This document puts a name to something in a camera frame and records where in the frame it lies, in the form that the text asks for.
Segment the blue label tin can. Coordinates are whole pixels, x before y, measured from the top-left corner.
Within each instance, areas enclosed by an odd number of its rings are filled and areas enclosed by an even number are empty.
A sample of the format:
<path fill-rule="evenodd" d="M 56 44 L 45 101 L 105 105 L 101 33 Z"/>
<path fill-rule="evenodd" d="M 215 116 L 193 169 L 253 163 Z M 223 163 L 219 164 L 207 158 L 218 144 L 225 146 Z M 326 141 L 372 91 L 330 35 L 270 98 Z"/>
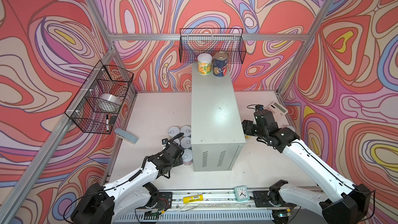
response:
<path fill-rule="evenodd" d="M 213 58 L 213 74 L 217 77 L 224 77 L 227 73 L 229 56 L 226 52 L 217 52 Z"/>

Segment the green orange peach can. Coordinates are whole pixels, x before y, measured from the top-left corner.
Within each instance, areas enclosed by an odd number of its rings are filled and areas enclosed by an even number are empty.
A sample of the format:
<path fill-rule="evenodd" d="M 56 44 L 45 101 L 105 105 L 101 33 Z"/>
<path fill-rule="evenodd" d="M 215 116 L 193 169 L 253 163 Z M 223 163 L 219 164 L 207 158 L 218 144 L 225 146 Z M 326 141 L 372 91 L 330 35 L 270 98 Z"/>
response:
<path fill-rule="evenodd" d="M 198 55 L 198 73 L 209 75 L 212 70 L 212 56 L 207 53 Z"/>

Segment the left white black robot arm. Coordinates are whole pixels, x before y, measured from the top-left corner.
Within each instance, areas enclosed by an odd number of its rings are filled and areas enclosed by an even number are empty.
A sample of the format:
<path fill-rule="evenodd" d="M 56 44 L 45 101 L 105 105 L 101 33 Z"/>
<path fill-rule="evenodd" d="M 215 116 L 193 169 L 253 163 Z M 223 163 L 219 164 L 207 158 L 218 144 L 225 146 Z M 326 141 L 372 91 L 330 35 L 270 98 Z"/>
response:
<path fill-rule="evenodd" d="M 174 167 L 183 164 L 184 149 L 174 142 L 159 153 L 146 156 L 140 168 L 105 185 L 90 186 L 73 210 L 73 224 L 112 224 L 138 208 L 155 208 L 162 212 L 170 207 L 166 198 L 152 183 L 159 177 L 170 177 Z"/>

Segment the pull-tab can front right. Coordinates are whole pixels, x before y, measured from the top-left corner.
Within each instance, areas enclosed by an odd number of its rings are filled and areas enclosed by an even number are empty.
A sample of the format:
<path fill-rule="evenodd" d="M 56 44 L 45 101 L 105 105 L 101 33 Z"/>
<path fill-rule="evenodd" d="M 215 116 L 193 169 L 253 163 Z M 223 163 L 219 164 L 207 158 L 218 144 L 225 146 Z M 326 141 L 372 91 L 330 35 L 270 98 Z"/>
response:
<path fill-rule="evenodd" d="M 182 161 L 185 166 L 190 166 L 193 163 L 193 153 L 191 149 L 184 149 Z"/>

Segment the pull-tab can back left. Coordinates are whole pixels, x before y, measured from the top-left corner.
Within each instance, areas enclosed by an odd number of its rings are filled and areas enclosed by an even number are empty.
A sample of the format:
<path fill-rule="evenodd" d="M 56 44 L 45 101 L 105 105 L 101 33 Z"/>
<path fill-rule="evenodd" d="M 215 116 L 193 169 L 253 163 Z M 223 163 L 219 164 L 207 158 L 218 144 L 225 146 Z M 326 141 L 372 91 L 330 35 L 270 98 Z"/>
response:
<path fill-rule="evenodd" d="M 167 133 L 170 138 L 174 138 L 176 135 L 180 133 L 180 128 L 176 126 L 170 127 Z"/>

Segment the pink calculator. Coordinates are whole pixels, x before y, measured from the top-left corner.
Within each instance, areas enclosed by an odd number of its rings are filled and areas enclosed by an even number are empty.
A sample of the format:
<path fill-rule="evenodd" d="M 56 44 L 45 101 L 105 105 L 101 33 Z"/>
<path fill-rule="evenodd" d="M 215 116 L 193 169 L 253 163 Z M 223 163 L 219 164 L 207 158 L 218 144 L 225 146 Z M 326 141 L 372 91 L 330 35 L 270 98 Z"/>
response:
<path fill-rule="evenodd" d="M 266 110 L 270 111 L 273 114 L 273 117 L 276 121 L 284 118 L 288 113 L 288 110 L 278 102 L 271 103 L 269 106 L 266 107 Z"/>

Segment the pull-tab can back right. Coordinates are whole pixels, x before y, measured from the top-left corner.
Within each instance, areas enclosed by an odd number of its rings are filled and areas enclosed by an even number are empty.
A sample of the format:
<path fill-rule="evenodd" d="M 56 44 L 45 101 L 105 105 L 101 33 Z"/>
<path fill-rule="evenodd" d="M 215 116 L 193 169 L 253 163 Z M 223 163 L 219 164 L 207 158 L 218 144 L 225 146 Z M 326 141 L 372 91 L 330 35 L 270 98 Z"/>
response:
<path fill-rule="evenodd" d="M 183 133 L 184 137 L 190 137 L 192 129 L 189 125 L 185 125 L 182 128 L 180 128 L 180 132 Z"/>

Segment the grey metal cabinet box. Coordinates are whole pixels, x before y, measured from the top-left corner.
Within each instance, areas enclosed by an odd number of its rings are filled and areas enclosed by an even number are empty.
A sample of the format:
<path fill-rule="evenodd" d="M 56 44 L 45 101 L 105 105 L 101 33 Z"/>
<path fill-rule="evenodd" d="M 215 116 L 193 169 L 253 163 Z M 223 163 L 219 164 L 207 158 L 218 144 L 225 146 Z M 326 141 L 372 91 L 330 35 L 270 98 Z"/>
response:
<path fill-rule="evenodd" d="M 195 172 L 231 171 L 246 144 L 231 76 L 192 65 L 191 146 Z"/>

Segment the yellow label tag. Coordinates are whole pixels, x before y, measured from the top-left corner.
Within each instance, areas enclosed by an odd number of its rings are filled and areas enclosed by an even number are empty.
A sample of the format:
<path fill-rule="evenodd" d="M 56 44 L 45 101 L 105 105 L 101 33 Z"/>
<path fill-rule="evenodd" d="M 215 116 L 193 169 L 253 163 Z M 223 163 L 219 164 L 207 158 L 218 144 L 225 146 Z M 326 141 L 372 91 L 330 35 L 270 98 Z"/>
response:
<path fill-rule="evenodd" d="M 183 203 L 188 204 L 188 203 L 203 201 L 203 200 L 204 200 L 203 195 L 187 196 L 187 197 L 183 198 Z"/>

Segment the grey blue sponge block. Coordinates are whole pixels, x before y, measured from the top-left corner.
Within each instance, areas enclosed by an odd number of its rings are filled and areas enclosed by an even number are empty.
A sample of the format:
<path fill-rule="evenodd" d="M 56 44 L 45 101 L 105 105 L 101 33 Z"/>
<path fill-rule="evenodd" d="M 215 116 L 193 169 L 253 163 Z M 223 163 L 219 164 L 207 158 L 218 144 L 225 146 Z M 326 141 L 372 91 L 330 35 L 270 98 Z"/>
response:
<path fill-rule="evenodd" d="M 138 138 L 124 130 L 122 130 L 121 128 L 116 128 L 115 129 L 115 134 L 117 137 L 130 142 L 131 144 L 136 144 L 138 141 Z"/>

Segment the small green alarm clock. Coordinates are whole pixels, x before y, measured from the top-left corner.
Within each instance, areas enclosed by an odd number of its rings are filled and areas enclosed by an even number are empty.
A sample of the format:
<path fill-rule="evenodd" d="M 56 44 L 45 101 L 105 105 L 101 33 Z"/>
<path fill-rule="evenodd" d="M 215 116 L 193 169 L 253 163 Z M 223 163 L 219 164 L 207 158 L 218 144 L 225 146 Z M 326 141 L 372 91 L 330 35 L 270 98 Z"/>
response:
<path fill-rule="evenodd" d="M 246 186 L 234 188 L 234 194 L 237 202 L 246 202 L 250 199 L 250 195 Z"/>

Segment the black marker pen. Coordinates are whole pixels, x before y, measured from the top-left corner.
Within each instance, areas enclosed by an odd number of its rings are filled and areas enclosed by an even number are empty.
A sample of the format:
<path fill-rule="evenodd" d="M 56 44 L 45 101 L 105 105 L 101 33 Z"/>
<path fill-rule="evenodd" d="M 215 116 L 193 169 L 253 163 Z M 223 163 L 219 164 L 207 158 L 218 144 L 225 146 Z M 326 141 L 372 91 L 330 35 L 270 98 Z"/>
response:
<path fill-rule="evenodd" d="M 110 127 L 109 127 L 109 115 L 106 115 L 106 132 L 110 132 Z"/>

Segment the white tape roll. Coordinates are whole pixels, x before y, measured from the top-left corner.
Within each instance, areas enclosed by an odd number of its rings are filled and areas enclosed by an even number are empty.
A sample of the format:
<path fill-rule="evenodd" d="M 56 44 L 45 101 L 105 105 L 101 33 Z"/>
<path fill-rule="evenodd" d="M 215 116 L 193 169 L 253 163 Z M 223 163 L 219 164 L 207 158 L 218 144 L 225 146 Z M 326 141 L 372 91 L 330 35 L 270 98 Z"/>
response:
<path fill-rule="evenodd" d="M 103 93 L 103 94 L 100 95 L 99 98 L 101 98 L 101 99 L 103 99 L 105 101 L 114 103 L 116 105 L 121 105 L 121 100 L 117 96 L 115 96 L 113 94 Z"/>

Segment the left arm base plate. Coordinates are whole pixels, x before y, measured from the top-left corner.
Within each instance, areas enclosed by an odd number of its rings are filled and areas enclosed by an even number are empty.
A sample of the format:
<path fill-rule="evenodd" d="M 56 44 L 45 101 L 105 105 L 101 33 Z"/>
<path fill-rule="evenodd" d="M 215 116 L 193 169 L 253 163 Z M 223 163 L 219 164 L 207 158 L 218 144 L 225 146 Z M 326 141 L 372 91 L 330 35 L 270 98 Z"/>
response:
<path fill-rule="evenodd" d="M 159 192 L 151 195 L 144 208 L 167 210 L 172 207 L 173 193 L 171 191 Z"/>

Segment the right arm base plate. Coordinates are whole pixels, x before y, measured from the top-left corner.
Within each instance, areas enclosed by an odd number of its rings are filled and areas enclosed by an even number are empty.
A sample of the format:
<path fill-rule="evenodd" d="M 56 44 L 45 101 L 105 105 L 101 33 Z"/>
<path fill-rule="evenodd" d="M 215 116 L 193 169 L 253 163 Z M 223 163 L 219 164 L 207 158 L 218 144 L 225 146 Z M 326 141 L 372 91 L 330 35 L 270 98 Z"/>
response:
<path fill-rule="evenodd" d="M 254 191 L 250 199 L 255 202 L 256 207 L 296 207 L 295 204 L 285 202 L 278 193 L 271 191 Z"/>

